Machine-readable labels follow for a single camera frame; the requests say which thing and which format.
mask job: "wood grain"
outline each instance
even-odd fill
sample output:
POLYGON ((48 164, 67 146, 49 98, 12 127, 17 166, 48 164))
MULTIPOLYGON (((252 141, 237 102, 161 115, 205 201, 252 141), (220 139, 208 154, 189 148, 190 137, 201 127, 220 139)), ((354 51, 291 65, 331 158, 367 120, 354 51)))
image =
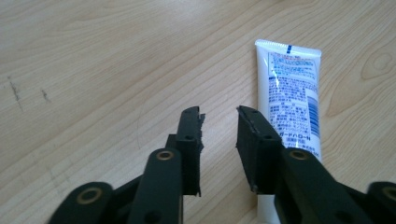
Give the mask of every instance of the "wood grain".
POLYGON ((254 40, 321 49, 324 165, 396 182, 396 2, 0 2, 0 223, 44 223, 75 187, 140 175, 180 112, 206 113, 186 223, 256 223, 235 146, 257 106, 254 40))

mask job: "toothpaste tube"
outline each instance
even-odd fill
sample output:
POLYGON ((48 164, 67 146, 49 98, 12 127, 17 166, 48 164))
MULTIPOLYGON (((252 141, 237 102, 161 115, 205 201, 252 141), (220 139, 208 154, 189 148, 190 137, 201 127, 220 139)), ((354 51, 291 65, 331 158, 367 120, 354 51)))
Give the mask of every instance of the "toothpaste tube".
MULTIPOLYGON (((321 51, 257 40, 259 111, 282 137, 321 161, 318 81, 321 51)), ((279 223, 274 195, 259 195, 258 220, 279 223)))

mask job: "barcode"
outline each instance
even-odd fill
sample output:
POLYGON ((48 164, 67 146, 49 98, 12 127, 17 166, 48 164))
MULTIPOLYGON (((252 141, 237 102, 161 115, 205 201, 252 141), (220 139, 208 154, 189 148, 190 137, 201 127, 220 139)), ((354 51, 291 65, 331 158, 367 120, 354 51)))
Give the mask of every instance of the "barcode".
POLYGON ((288 141, 288 142, 293 142, 293 143, 298 142, 298 143, 301 143, 301 144, 305 144, 305 139, 302 139, 302 138, 292 138, 292 137, 288 137, 288 138, 286 139, 286 141, 288 141))
POLYGON ((319 137, 318 101, 309 96, 307 98, 311 133, 319 137))

